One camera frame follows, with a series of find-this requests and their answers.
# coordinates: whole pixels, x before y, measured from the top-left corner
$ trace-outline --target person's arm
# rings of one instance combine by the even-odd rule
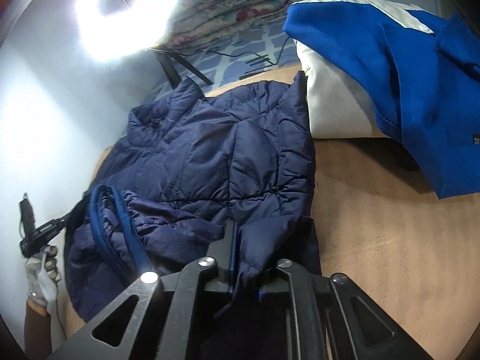
[[[50,315],[46,307],[27,300],[25,315],[25,354],[30,360],[45,360],[52,353]]]

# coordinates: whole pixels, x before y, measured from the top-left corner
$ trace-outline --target triangular cutout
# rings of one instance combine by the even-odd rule
[[[128,297],[126,301],[92,331],[92,336],[112,347],[120,345],[138,300],[138,295]]]
[[[393,332],[360,298],[351,297],[350,302],[357,317],[363,338],[369,347],[393,337]]]

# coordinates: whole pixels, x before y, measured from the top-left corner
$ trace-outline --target bright light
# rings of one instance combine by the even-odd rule
[[[99,0],[77,0],[82,43],[95,59],[106,61],[151,47],[165,35],[177,0],[136,0],[131,9],[103,16]]]
[[[140,276],[140,280],[145,284],[152,284],[158,280],[158,275],[155,272],[145,272]]]

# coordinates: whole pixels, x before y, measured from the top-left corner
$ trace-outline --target gloved hand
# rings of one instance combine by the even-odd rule
[[[48,302],[55,300],[58,294],[58,282],[61,276],[57,268],[58,249],[56,246],[45,246],[45,250],[30,257],[25,263],[28,282],[28,299],[40,307],[47,307]]]

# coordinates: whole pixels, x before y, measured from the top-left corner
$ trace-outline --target patterned bedsheet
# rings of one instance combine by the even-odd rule
[[[246,51],[255,52],[262,56],[267,56],[273,63],[275,63],[280,54],[282,44],[287,39],[287,35],[282,30],[285,19],[286,16],[268,24],[252,26],[246,31],[213,43],[208,49],[214,49],[220,53],[229,55],[238,55]],[[255,72],[260,73],[262,71],[280,68],[299,62],[297,50],[292,39],[288,39],[286,42],[278,65],[269,67],[267,63],[262,62],[250,66],[248,61],[255,58],[256,56],[253,54],[245,54],[240,57],[228,57],[210,52],[198,52],[197,54],[186,57],[193,66],[212,80],[214,83],[213,85],[206,85],[182,65],[176,62],[174,62],[174,64],[182,79],[186,76],[191,77],[200,85],[203,93],[207,93],[225,84],[237,81],[241,76],[248,74],[247,72],[252,71],[253,69],[258,68]],[[167,78],[164,76],[147,95],[144,103],[159,100],[171,91],[172,88],[170,87]]]

